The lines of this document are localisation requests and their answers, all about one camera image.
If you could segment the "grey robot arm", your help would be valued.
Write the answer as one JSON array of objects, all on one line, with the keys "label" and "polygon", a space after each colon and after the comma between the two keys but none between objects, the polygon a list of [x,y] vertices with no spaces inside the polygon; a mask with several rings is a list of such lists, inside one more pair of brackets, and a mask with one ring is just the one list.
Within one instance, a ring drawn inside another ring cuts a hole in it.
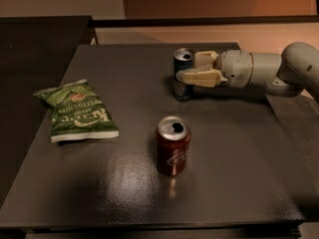
[{"label": "grey robot arm", "polygon": [[273,96],[295,97],[307,91],[319,97],[319,51],[296,42],[278,54],[244,50],[196,52],[180,48],[173,53],[174,96],[187,101],[195,87],[261,88]]}]

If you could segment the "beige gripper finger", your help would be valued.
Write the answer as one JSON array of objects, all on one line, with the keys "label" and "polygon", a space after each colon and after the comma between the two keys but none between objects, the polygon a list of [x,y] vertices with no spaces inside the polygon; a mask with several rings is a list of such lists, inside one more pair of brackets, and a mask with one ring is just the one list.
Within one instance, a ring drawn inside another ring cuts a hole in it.
[{"label": "beige gripper finger", "polygon": [[194,57],[194,67],[199,68],[211,68],[213,62],[217,59],[218,54],[215,51],[201,51],[197,52]]},{"label": "beige gripper finger", "polygon": [[204,88],[214,88],[220,85],[222,82],[227,82],[220,70],[210,69],[207,71],[199,70],[184,70],[178,71],[175,74],[176,79],[186,85],[204,87]]}]

